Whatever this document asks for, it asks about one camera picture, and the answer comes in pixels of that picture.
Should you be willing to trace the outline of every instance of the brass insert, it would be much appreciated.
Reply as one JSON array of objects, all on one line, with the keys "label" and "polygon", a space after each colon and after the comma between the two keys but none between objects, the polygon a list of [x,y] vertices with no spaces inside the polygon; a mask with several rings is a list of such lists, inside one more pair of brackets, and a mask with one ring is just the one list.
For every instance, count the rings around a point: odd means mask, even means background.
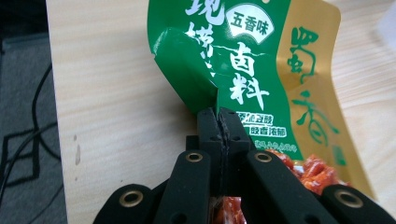
[{"label": "brass insert", "polygon": [[334,193],[334,196],[340,203],[343,203],[348,207],[363,207],[363,201],[358,196],[347,190],[339,189]]},{"label": "brass insert", "polygon": [[190,161],[190,162],[198,162],[198,161],[201,161],[202,158],[203,158],[203,156],[196,152],[192,152],[186,156],[187,161]]},{"label": "brass insert", "polygon": [[264,152],[256,153],[256,155],[254,155],[254,158],[256,158],[256,160],[258,160],[260,162],[269,162],[272,160],[272,157]]},{"label": "brass insert", "polygon": [[129,190],[120,197],[120,204],[124,207],[134,207],[143,201],[143,193],[139,190]]}]

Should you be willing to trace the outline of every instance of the spicy snack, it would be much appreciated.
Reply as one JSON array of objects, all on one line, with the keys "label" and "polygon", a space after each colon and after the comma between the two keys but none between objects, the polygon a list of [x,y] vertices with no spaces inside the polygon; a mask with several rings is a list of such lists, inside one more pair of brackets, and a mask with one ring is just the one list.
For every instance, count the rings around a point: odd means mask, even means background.
[{"label": "spicy snack", "polygon": [[191,113],[235,111],[315,193],[340,178],[373,197],[332,84],[340,17],[321,0],[150,0],[148,43]]}]

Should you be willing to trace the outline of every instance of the wooden table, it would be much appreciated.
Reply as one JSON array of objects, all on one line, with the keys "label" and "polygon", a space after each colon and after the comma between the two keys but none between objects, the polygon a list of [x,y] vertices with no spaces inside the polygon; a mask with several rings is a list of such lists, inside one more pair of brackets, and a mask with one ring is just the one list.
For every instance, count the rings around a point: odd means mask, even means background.
[{"label": "wooden table", "polygon": [[[331,2],[343,16],[336,92],[377,199],[396,217],[396,52],[375,30],[392,1]],[[170,175],[195,118],[150,54],[148,1],[47,6],[68,222],[92,223],[115,189]]]}]

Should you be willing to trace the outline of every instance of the green label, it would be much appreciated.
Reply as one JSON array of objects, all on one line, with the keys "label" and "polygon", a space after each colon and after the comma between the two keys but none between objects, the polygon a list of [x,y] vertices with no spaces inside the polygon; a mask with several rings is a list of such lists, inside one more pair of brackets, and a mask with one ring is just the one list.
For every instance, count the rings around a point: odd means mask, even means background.
[{"label": "green label", "polygon": [[151,0],[148,37],[157,64],[192,112],[230,108],[258,149],[302,160],[276,71],[289,5],[289,0]]}]

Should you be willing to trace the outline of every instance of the gray carpet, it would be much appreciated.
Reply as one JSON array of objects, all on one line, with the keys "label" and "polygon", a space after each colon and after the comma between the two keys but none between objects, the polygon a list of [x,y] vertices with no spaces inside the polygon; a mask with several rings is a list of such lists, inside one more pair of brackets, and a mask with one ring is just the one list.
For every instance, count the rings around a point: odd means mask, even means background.
[{"label": "gray carpet", "polygon": [[24,141],[28,144],[5,184],[0,223],[66,223],[52,72],[35,100],[50,65],[48,35],[6,39],[2,44],[0,186],[17,150]]}]

